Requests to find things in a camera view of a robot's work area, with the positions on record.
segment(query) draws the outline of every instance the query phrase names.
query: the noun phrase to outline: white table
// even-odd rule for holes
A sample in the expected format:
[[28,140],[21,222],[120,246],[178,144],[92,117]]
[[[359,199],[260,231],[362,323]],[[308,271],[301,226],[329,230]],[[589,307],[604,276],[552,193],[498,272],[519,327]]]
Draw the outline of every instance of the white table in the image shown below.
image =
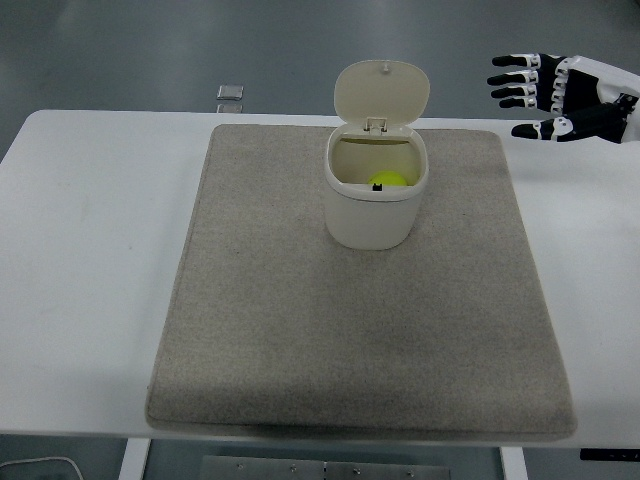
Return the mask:
[[[211,131],[334,117],[41,111],[0,164],[0,432],[166,437],[146,388]],[[640,142],[502,137],[574,397],[555,446],[640,446]]]

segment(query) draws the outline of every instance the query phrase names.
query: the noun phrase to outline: mat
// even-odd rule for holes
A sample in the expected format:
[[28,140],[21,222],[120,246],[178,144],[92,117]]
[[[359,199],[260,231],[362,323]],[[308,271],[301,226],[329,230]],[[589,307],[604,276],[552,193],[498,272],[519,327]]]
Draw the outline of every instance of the mat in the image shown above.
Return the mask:
[[398,247],[324,225],[331,128],[211,138],[147,399],[156,428],[526,441],[576,427],[497,136],[424,130]]

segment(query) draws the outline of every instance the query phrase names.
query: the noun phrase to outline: yellow tennis ball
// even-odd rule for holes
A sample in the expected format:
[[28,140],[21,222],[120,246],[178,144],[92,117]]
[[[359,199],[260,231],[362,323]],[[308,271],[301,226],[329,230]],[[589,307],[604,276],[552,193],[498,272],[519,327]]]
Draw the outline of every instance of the yellow tennis ball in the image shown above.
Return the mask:
[[398,172],[393,170],[381,170],[369,179],[369,185],[391,185],[396,187],[406,187],[407,181]]

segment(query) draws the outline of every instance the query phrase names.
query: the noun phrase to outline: robotic arm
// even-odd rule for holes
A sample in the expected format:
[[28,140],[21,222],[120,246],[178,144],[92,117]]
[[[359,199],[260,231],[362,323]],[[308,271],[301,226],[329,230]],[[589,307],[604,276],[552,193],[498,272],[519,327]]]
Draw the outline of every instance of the robotic arm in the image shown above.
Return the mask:
[[517,125],[514,137],[568,142],[598,136],[615,143],[640,140],[640,76],[589,58],[524,54],[496,57],[498,67],[525,70],[491,77],[502,108],[538,108],[559,115]]

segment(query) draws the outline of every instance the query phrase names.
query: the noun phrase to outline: open lid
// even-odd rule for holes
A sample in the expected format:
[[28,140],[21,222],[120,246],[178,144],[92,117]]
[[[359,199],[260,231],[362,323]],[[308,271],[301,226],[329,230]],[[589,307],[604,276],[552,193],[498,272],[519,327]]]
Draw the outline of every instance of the open lid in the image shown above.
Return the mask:
[[429,99],[429,78],[418,67],[392,60],[366,60],[345,68],[336,80],[336,113],[347,123],[368,118],[387,125],[417,120]]

